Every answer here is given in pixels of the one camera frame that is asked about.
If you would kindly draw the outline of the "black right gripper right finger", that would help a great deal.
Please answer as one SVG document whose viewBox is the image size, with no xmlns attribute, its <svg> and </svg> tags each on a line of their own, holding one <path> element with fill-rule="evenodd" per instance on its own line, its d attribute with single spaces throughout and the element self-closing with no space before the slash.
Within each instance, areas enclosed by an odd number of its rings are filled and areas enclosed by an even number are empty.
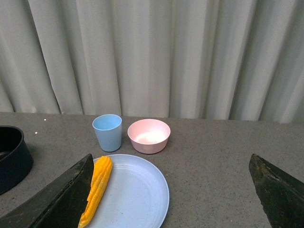
<svg viewBox="0 0 304 228">
<path fill-rule="evenodd" d="M 268 221 L 273 228 L 304 226 L 304 183 L 252 154 L 249 171 Z"/>
</svg>

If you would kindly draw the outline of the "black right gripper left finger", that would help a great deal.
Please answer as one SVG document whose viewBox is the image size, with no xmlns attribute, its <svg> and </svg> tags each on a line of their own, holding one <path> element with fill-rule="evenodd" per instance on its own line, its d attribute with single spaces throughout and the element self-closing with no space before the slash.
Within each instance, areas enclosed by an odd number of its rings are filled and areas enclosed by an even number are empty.
<svg viewBox="0 0 304 228">
<path fill-rule="evenodd" d="M 0 219 L 2 228 L 76 228 L 86 209 L 94 162 L 91 154 Z"/>
</svg>

